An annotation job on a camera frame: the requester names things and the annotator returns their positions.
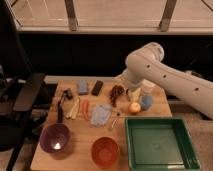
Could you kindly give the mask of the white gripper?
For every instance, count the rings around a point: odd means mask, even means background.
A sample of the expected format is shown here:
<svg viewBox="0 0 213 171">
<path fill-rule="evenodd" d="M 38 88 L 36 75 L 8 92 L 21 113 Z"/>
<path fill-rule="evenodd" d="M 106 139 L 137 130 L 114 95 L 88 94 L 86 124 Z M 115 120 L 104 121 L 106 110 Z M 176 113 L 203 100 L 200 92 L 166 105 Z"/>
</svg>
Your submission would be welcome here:
<svg viewBox="0 0 213 171">
<path fill-rule="evenodd" d="M 139 101 L 141 95 L 141 89 L 139 87 L 143 80 L 143 74 L 141 72 L 125 69 L 121 74 L 115 77 L 115 80 L 121 82 L 126 88 L 130 89 L 128 91 L 128 96 L 131 102 Z"/>
</svg>

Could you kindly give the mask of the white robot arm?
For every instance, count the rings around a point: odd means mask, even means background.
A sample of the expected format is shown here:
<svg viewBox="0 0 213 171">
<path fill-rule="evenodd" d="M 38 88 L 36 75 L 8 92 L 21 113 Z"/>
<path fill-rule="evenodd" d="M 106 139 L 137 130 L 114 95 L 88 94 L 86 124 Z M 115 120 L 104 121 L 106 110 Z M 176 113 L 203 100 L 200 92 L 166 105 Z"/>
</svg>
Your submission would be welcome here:
<svg viewBox="0 0 213 171">
<path fill-rule="evenodd" d="M 213 82 L 173 69 L 162 63 L 163 57 L 163 47 L 150 42 L 126 57 L 118 78 L 129 90 L 151 81 L 213 120 Z"/>
</svg>

